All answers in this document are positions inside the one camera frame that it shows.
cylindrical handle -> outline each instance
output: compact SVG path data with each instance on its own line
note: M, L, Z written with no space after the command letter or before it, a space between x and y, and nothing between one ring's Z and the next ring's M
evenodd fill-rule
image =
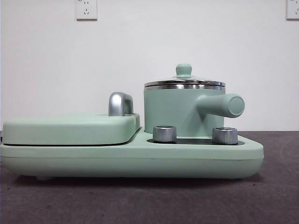
M197 108L199 113L237 118L243 113L245 103L242 97L237 94L202 96L198 98Z
M109 98L109 116L125 116L125 113L134 113L133 99L123 92L114 92Z

table surface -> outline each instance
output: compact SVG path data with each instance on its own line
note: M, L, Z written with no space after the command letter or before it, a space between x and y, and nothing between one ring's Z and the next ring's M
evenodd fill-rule
M258 174L239 180L56 178L1 165L2 224L299 223L299 132L239 132L264 145Z

glass lid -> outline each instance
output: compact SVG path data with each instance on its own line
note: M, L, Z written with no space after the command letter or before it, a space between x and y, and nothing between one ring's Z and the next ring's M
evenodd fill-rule
M205 78L199 78L191 76L192 67L190 64L178 64L176 67L177 75L168 79L149 82L144 87L156 86L156 85L176 85L176 84L187 84L187 85L216 85L225 87L225 83L206 80Z

metal handle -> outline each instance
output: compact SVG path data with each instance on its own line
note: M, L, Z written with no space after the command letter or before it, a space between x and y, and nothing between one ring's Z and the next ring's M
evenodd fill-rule
M123 92L114 92L109 98L109 116L125 116L125 113L134 113L133 99Z

electrical outlet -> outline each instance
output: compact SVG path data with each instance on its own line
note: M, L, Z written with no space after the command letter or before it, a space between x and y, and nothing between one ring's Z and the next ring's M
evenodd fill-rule
M286 0L286 19L299 20L299 0Z
M97 20L98 6L97 0L76 0L77 20Z

